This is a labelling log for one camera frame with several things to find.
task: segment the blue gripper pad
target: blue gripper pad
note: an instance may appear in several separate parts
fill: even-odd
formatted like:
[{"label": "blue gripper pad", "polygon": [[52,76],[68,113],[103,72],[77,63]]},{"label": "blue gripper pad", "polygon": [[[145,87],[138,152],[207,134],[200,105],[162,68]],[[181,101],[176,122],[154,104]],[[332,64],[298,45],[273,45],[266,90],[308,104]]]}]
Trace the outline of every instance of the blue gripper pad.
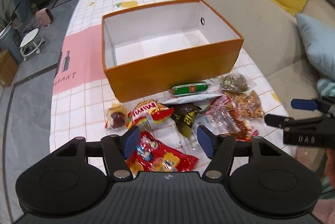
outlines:
[{"label": "blue gripper pad", "polygon": [[138,145],[138,142],[140,141],[140,133],[141,130],[139,127],[132,127],[130,130],[128,130],[125,135],[129,135],[127,139],[125,140],[124,149],[122,150],[122,156],[125,159],[128,159],[130,155],[135,150],[136,146]]},{"label": "blue gripper pad", "polygon": [[318,104],[314,100],[292,99],[291,107],[298,110],[314,111],[318,109]]},{"label": "blue gripper pad", "polygon": [[198,137],[198,143],[204,150],[206,156],[210,159],[213,158],[214,148],[212,139],[207,135],[207,133],[201,126],[199,126],[197,129],[197,137]]}]

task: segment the pink object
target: pink object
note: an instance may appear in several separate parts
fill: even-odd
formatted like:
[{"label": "pink object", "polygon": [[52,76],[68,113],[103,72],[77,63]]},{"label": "pink object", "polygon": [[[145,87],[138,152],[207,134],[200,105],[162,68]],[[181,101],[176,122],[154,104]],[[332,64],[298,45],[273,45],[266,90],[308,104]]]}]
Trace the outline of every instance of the pink object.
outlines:
[{"label": "pink object", "polygon": [[40,27],[51,24],[54,17],[48,8],[43,8],[36,12],[36,22]]},{"label": "pink object", "polygon": [[319,199],[313,210],[313,215],[324,224],[335,224],[335,200]]}]

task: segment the tablecloth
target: tablecloth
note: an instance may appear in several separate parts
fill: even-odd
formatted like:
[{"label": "tablecloth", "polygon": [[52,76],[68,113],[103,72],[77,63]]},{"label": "tablecloth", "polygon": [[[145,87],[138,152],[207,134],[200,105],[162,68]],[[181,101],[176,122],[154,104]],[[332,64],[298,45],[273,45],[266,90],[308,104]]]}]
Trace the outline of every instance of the tablecloth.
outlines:
[{"label": "tablecloth", "polygon": [[[69,23],[60,68],[54,80],[50,152],[77,136],[84,136],[87,141],[99,141],[106,135],[122,135],[127,131],[126,128],[114,131],[104,127],[104,110],[118,100],[104,75],[101,62],[102,16],[128,7],[164,1],[171,0],[79,0]],[[265,113],[287,115],[276,93],[244,49],[241,49],[232,72],[242,73],[254,82],[254,90],[260,97]],[[219,78],[208,81],[216,85]],[[167,95],[167,92],[163,92],[126,102],[124,105],[130,111],[138,102]],[[264,121],[253,122],[253,126],[260,136],[288,154],[295,154],[296,147],[283,144],[282,130],[268,127]],[[183,145],[183,137],[171,119],[151,133],[166,145],[197,156],[199,162],[195,170],[200,174],[210,162],[202,149],[193,151]],[[89,158],[89,163],[104,171],[101,158]],[[232,170],[245,163],[247,158],[235,158]]]}]

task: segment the cardboard box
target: cardboard box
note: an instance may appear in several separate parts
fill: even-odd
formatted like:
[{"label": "cardboard box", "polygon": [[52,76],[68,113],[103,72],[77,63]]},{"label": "cardboard box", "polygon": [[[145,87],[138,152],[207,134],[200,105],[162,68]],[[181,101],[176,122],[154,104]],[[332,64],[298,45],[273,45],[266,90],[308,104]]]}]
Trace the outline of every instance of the cardboard box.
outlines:
[{"label": "cardboard box", "polygon": [[0,85],[3,87],[9,87],[18,69],[18,65],[10,55],[8,50],[1,52],[0,57]]},{"label": "cardboard box", "polygon": [[102,28],[103,68],[120,102],[228,73],[244,41],[202,0],[113,12]]}]

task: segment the green sausage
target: green sausage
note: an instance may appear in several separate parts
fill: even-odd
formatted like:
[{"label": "green sausage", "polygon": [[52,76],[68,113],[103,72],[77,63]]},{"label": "green sausage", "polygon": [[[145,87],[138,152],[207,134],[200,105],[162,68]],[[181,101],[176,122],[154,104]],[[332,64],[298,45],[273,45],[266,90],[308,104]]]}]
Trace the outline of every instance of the green sausage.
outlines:
[{"label": "green sausage", "polygon": [[206,82],[197,82],[185,85],[178,85],[171,88],[170,93],[174,96],[187,95],[190,93],[204,92],[208,89]]}]

